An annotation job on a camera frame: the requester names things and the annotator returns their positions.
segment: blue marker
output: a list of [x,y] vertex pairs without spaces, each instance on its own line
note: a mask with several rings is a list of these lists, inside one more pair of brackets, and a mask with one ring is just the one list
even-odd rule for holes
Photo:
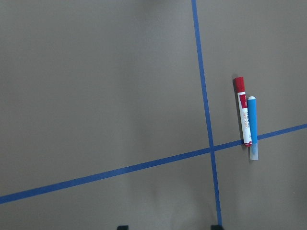
[[258,160],[258,132],[257,132],[257,109],[256,109],[256,98],[248,98],[248,118],[250,125],[251,133],[251,150],[250,150],[250,159]]

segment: black object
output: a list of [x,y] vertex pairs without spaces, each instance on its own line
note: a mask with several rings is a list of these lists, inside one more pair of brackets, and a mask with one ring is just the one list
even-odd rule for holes
[[129,230],[129,226],[128,225],[120,225],[117,227],[117,230]]
[[211,225],[211,230],[224,230],[221,225]]

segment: red marker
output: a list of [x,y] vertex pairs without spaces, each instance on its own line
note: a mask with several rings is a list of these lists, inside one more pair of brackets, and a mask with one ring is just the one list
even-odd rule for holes
[[243,141],[244,141],[245,146],[250,147],[251,146],[251,134],[250,134],[250,128],[249,128],[248,104],[247,104],[246,96],[245,96],[244,78],[243,77],[235,78],[235,83],[236,83],[236,92],[238,93],[241,125],[242,125],[242,132],[243,132]]

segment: red cap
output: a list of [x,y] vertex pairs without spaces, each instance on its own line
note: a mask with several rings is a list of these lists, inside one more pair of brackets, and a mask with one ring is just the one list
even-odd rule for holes
[[245,92],[243,77],[235,78],[235,84],[236,84],[236,92]]

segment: gray surface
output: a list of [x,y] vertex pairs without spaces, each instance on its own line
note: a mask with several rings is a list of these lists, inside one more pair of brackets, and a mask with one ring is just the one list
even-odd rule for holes
[[216,222],[210,155],[7,203],[0,212],[0,229],[8,230],[127,224],[131,230],[209,230]]
[[259,134],[306,123],[307,1],[198,3],[214,143],[241,139],[232,78],[257,98]]
[[307,130],[259,141],[259,161],[241,146],[218,151],[223,225],[226,230],[305,230]]
[[190,2],[1,1],[1,194],[209,146]]

